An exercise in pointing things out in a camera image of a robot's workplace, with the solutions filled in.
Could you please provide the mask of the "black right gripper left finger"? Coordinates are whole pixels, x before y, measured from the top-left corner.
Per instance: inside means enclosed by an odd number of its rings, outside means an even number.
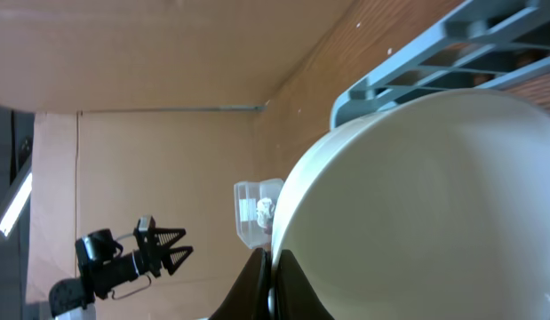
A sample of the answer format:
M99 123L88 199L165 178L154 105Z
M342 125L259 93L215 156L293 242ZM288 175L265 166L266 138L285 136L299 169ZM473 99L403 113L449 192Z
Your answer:
M253 251L236 278L227 297L210 320L269 319L268 292L271 280L270 253L262 248Z

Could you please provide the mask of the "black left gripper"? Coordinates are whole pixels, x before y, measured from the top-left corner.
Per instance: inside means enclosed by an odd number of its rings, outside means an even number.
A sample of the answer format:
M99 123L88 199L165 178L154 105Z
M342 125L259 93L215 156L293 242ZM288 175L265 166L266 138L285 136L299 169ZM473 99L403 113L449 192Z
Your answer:
M161 247L174 246L185 234L184 228L155 228L152 216L143 216L131 234L138 246L130 253L123 254L123 246L119 238L112 239L111 245L114 257L108 263L108 280L110 284L124 284L136 280L140 276L151 275L160 277L161 268L166 269L172 276L189 255L194 251L192 246L181 246L164 251L162 264L155 258L155 243Z

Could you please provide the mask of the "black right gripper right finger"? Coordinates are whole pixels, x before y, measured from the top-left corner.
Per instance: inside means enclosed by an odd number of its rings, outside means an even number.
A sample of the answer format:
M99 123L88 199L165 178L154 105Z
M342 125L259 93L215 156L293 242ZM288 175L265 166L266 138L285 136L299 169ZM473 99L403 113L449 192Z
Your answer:
M275 271L275 319L333 320L290 250L282 250Z

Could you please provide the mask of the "white tissue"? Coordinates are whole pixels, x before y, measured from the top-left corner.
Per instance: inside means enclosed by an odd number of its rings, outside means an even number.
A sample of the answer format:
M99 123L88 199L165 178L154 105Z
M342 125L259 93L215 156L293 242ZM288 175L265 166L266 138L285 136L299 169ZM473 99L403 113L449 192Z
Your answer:
M261 198L256 206L257 223L263 229L272 226L275 215L275 203L271 198Z

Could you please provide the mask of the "white saucer bowl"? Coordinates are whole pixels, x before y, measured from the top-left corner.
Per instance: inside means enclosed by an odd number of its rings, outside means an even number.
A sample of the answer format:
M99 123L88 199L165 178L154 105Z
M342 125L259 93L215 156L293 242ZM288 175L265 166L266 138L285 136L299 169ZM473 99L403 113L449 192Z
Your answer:
M550 115L455 90L330 130L278 198L287 252L337 319L550 319Z

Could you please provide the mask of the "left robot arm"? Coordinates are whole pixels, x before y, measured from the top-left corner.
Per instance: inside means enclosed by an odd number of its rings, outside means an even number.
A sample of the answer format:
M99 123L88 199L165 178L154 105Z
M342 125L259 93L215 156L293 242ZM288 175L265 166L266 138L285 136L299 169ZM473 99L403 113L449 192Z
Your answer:
M137 248L125 253L110 229L91 232L75 241L79 276L57 282L49 291L49 306L55 319L93 319L96 299L118 300L115 288L141 277L148 281L165 270L173 275L194 252L178 246L184 228L159 228L151 216L139 219L128 235Z

